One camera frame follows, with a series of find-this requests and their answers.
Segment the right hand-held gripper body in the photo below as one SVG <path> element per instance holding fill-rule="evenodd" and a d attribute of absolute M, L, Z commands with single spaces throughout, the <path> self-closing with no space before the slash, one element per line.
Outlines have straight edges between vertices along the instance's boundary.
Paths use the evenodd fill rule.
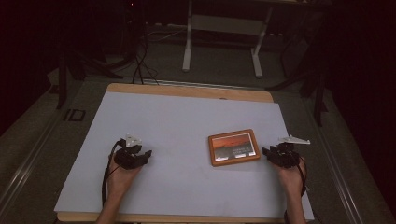
<path fill-rule="evenodd" d="M 294 150 L 294 145 L 310 145 L 309 140 L 304 140 L 295 136 L 288 136 L 278 139 L 281 152 L 278 155 L 278 162 L 276 165 L 283 168 L 290 168 L 299 164 L 300 155 Z"/>

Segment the white metal desk frame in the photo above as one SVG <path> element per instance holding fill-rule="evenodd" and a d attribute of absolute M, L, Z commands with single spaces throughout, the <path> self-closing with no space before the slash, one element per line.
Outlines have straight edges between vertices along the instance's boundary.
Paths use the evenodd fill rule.
<path fill-rule="evenodd" d="M 272 17 L 274 8 L 268 7 L 263 21 L 254 21 L 194 14 L 192 12 L 192 5 L 192 0 L 189 0 L 187 18 L 187 40 L 183 57 L 182 71 L 190 71 L 192 50 L 191 35 L 193 30 L 200 30 L 240 35 L 256 35 L 258 37 L 258 42 L 256 46 L 250 50 L 250 54 L 255 76 L 256 78 L 262 78 L 263 72 L 259 58 L 259 52 L 261 50 L 262 41 L 266 35 L 266 31 L 269 25 L 269 21 Z"/>

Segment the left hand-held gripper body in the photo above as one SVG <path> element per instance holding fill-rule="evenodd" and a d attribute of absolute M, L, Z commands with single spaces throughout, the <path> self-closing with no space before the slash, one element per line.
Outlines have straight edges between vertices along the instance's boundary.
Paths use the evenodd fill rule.
<path fill-rule="evenodd" d="M 125 138 L 121 138 L 116 145 L 120 147 L 116 151 L 114 161 L 123 169 L 131 170 L 142 165 L 142 159 L 138 153 L 142 149 L 142 141 L 138 138 L 127 134 Z"/>

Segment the person's left hand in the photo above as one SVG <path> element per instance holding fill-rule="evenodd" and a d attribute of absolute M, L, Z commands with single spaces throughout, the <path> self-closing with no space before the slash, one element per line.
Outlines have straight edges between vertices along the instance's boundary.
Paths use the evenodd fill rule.
<path fill-rule="evenodd" d="M 110 175 L 107 179 L 108 198 L 122 197 L 131 187 L 141 167 L 125 170 L 114 161 L 110 163 Z"/>

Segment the white table mat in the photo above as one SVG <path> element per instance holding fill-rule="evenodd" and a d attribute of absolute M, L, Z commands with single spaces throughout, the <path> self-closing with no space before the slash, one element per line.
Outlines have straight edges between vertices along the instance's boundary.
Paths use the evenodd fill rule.
<path fill-rule="evenodd" d="M 210 161 L 213 134 L 250 129 L 260 147 L 288 134 L 274 103 L 108 92 L 55 206 L 98 212 L 107 157 L 126 134 L 152 155 L 121 206 L 123 214 L 281 218 L 276 171 L 265 159 L 222 167 Z"/>

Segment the wooden picture frame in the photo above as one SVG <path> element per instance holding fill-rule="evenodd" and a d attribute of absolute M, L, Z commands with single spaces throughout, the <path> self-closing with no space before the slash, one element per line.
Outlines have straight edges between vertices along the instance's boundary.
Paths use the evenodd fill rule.
<path fill-rule="evenodd" d="M 210 135 L 208 145 L 214 167 L 255 161 L 261 157 L 251 129 Z"/>

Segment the black metal stand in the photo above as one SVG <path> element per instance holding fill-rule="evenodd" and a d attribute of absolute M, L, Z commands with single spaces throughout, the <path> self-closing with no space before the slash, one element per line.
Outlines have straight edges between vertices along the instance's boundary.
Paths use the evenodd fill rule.
<path fill-rule="evenodd" d="M 96 70 L 100 74 L 111 77 L 121 78 L 112 72 L 112 69 L 116 69 L 124 66 L 132 60 L 132 56 L 128 55 L 125 59 L 107 64 L 99 63 L 94 59 L 89 58 L 82 52 L 75 49 L 60 49 L 59 50 L 59 76 L 58 76 L 58 105 L 57 108 L 63 107 L 67 99 L 67 77 L 66 72 L 70 71 L 71 75 L 77 80 L 83 80 L 85 78 L 85 70 L 83 65 L 89 66 Z"/>
<path fill-rule="evenodd" d="M 280 53 L 279 60 L 286 80 L 265 88 L 267 91 L 280 91 L 289 85 L 302 81 L 303 84 L 299 89 L 300 96 L 309 98 L 312 94 L 315 94 L 313 116 L 319 127 L 322 126 L 321 112 L 324 110 L 323 97 L 326 75 L 328 74 L 328 63 L 317 39 L 324 18 L 324 12 L 305 12 L 298 24 L 298 29 Z M 307 44 L 306 51 L 296 68 L 288 74 L 284 64 L 286 52 L 292 45 L 297 45 L 303 40 Z"/>

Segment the metal floor rail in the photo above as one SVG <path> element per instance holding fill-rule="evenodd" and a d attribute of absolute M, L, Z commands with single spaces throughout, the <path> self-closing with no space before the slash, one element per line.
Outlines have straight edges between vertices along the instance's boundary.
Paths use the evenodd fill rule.
<path fill-rule="evenodd" d="M 5 190 L 0 195 L 0 219 L 3 219 L 7 215 L 7 211 L 10 206 L 18 197 L 18 194 L 32 173 L 37 159 L 42 153 L 43 147 L 46 145 L 51 132 L 57 126 L 59 121 L 59 118 L 53 118 L 45 126 L 44 131 L 39 135 L 33 146 L 30 148 L 26 158 L 18 167 L 17 171 L 8 182 Z"/>
<path fill-rule="evenodd" d="M 349 186 L 342 175 L 341 169 L 336 161 L 332 153 L 332 147 L 329 144 L 328 140 L 325 137 L 324 132 L 318 126 L 315 117 L 314 117 L 314 109 L 313 104 L 309 99 L 303 99 L 303 105 L 306 113 L 308 114 L 310 123 L 314 126 L 314 130 L 316 131 L 320 145 L 323 148 L 323 152 L 325 155 L 325 159 L 327 165 L 329 167 L 329 171 L 332 177 L 332 182 L 335 185 L 339 198 L 342 202 L 344 210 L 346 211 L 346 215 L 348 217 L 350 224 L 364 224 L 361 218 L 361 214 L 355 204 L 355 201 L 351 195 Z"/>

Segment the person's right hand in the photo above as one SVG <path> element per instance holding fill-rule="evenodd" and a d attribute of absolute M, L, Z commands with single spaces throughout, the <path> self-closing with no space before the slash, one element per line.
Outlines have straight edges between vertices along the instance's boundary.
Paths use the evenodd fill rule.
<path fill-rule="evenodd" d="M 273 167 L 286 193 L 299 193 L 301 196 L 304 194 L 306 182 L 306 164 L 304 158 L 300 158 L 299 164 L 291 168 L 283 168 L 275 164 L 273 164 Z"/>

